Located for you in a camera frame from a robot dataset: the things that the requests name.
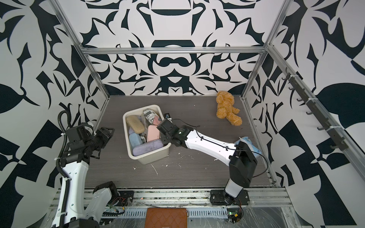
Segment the tan fabric case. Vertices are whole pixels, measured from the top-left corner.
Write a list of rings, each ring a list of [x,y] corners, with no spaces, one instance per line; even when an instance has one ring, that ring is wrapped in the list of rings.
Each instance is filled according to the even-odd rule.
[[[136,134],[141,134],[145,131],[145,127],[139,118],[135,115],[128,116],[126,122],[133,129]]]

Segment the light blue case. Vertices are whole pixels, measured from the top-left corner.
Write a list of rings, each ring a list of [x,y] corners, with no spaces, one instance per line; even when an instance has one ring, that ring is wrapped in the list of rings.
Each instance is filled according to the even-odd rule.
[[[132,133],[129,135],[129,141],[130,141],[132,149],[143,144],[143,141],[142,141],[140,135],[136,134],[136,133]]]

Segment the cream plastic storage box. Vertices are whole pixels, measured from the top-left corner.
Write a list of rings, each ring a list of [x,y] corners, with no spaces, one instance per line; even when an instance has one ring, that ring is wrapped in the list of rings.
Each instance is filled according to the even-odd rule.
[[[142,122],[142,124],[145,127],[145,131],[139,135],[140,135],[143,143],[147,143],[147,129],[148,129],[148,126],[151,124],[145,119],[145,117],[143,115],[143,111],[145,109],[154,110],[160,116],[160,118],[162,120],[164,120],[162,111],[161,111],[160,107],[156,104],[138,108],[138,109],[135,109],[132,111],[128,111],[123,115],[124,133],[125,133],[125,141],[126,141],[128,156],[132,160],[136,160],[136,161],[140,162],[141,164],[149,164],[149,163],[152,163],[152,162],[155,162],[157,160],[167,157],[169,155],[169,149],[171,146],[171,144],[168,143],[166,140],[164,140],[160,134],[160,140],[163,143],[162,148],[149,152],[149,153],[146,153],[146,154],[143,154],[143,155],[140,155],[140,156],[133,156],[133,154],[132,154],[133,149],[132,149],[130,141],[129,141],[129,135],[132,133],[135,133],[135,132],[126,122],[126,118],[131,115],[135,115],[139,118],[139,120]]]

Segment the newspaper print case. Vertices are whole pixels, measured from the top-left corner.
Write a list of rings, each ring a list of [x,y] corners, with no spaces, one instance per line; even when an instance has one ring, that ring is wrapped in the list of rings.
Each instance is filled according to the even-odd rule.
[[[160,116],[152,109],[145,109],[143,111],[145,119],[152,125],[159,125],[162,122]]]

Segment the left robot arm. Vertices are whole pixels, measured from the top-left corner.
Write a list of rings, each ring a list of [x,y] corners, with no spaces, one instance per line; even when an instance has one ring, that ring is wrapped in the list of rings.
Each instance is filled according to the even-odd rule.
[[[115,129],[83,123],[64,130],[64,142],[56,168],[62,176],[60,199],[53,228],[98,228],[105,207],[111,204],[118,192],[112,181],[98,185],[88,206],[84,206],[86,175],[94,152],[101,152],[113,137]]]

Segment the purple case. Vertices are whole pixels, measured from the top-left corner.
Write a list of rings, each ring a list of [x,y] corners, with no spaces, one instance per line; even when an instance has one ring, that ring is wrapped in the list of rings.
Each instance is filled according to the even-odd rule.
[[[163,147],[162,141],[160,139],[157,139],[157,140],[153,140],[153,141],[146,142],[146,143],[136,146],[133,149],[132,154],[133,154],[133,156],[140,156],[140,155],[158,150],[162,147]]]

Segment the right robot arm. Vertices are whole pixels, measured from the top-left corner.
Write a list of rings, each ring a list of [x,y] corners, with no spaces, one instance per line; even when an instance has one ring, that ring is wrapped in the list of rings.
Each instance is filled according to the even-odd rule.
[[[205,153],[229,167],[229,180],[223,196],[226,202],[235,200],[241,191],[250,187],[257,167],[255,147],[248,141],[237,144],[213,139],[191,126],[178,127],[169,120],[163,120],[157,129],[175,146]]]

